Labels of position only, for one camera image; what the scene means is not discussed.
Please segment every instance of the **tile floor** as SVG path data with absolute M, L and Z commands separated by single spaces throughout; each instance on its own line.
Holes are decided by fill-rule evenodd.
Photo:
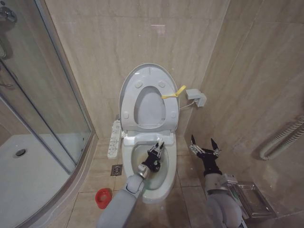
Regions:
M 122 164 L 121 154 L 115 160 L 106 156 L 109 140 L 99 140 L 90 171 L 77 197 L 49 226 L 49 228 L 95 228 L 102 211 L 95 203 L 95 194 L 109 188 L 112 194 L 125 184 L 126 176 L 110 176 L 111 166 Z M 182 136 L 177 137 L 177 174 L 169 196 L 158 204 L 144 204 L 140 200 L 128 223 L 130 228 L 211 228 L 207 216 L 206 199 L 201 186 L 202 169 L 191 156 Z

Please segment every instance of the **white outlet box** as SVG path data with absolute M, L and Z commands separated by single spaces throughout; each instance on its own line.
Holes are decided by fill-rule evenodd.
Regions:
M 196 99 L 197 107 L 203 107 L 207 101 L 207 97 L 198 89 L 186 89 L 188 100 Z

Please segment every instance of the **yellow lever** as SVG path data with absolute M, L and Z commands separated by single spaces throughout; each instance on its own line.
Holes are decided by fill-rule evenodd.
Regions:
M 184 91 L 184 89 L 186 88 L 185 85 L 183 85 L 176 93 L 172 94 L 172 95 L 168 95 L 168 96 L 161 96 L 162 99 L 166 99 L 169 97 L 178 97 L 182 91 Z

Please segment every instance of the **raised toilet lid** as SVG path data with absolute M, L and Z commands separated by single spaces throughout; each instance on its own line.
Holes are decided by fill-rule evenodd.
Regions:
M 175 131 L 179 119 L 179 99 L 171 75 L 156 64 L 136 67 L 120 92 L 119 111 L 122 129 L 134 132 Z

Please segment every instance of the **floor drain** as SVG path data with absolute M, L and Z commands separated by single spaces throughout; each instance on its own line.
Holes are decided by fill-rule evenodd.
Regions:
M 122 175 L 123 165 L 112 165 L 111 176 Z
M 18 150 L 18 151 L 15 153 L 15 155 L 16 155 L 17 157 L 21 157 L 22 155 L 25 154 L 26 151 L 27 151 L 26 149 Z

